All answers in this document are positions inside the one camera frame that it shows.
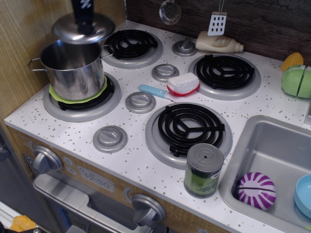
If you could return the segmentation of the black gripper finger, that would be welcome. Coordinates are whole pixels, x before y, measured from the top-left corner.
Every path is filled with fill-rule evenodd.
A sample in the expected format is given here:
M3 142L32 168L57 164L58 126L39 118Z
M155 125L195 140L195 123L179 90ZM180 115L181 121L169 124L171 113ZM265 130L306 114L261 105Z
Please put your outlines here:
M71 4L78 32L91 34L93 32L94 0L72 0Z

